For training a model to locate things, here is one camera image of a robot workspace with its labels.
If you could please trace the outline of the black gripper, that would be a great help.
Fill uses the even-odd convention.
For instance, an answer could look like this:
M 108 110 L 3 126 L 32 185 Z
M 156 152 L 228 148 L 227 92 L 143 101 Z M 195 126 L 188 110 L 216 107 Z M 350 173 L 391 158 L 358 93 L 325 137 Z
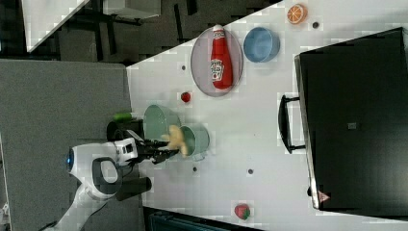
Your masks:
M 178 149 L 156 150 L 167 145 L 167 141 L 145 140 L 144 142 L 138 142 L 136 144 L 138 152 L 137 162 L 141 163 L 144 160 L 150 160 L 156 165 L 179 153 Z

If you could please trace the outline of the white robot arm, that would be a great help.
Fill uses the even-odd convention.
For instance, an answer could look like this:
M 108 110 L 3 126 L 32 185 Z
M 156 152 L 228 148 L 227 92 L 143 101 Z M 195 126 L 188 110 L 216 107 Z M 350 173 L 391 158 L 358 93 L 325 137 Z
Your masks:
M 168 141 L 128 138 L 121 141 L 87 143 L 69 149 L 65 164 L 68 173 L 80 182 L 73 202 L 64 215 L 39 231 L 80 231 L 87 220 L 111 199 L 123 201 L 151 190 L 147 177 L 128 179 L 123 170 L 144 160 L 159 164 L 184 153 L 182 146 Z

